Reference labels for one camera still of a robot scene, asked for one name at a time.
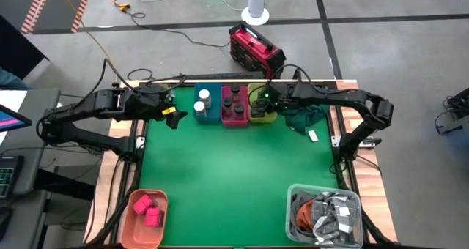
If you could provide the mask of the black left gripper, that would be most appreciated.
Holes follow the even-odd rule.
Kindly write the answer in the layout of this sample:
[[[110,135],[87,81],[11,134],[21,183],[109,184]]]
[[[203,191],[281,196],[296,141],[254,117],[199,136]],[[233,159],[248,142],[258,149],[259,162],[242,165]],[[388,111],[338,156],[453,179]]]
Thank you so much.
[[[187,111],[178,111],[173,102],[173,96],[168,93],[154,94],[153,99],[157,103],[153,111],[153,119],[166,119],[166,125],[176,130],[179,120],[188,115]]]

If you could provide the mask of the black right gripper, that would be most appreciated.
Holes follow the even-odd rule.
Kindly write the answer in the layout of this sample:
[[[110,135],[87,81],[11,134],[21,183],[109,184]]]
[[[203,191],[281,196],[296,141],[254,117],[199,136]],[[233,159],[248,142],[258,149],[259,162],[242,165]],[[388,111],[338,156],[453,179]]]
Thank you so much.
[[[251,101],[251,117],[256,117],[257,111],[271,114],[273,112],[283,112],[289,109],[289,105],[275,89],[262,86],[256,96],[256,100]]]

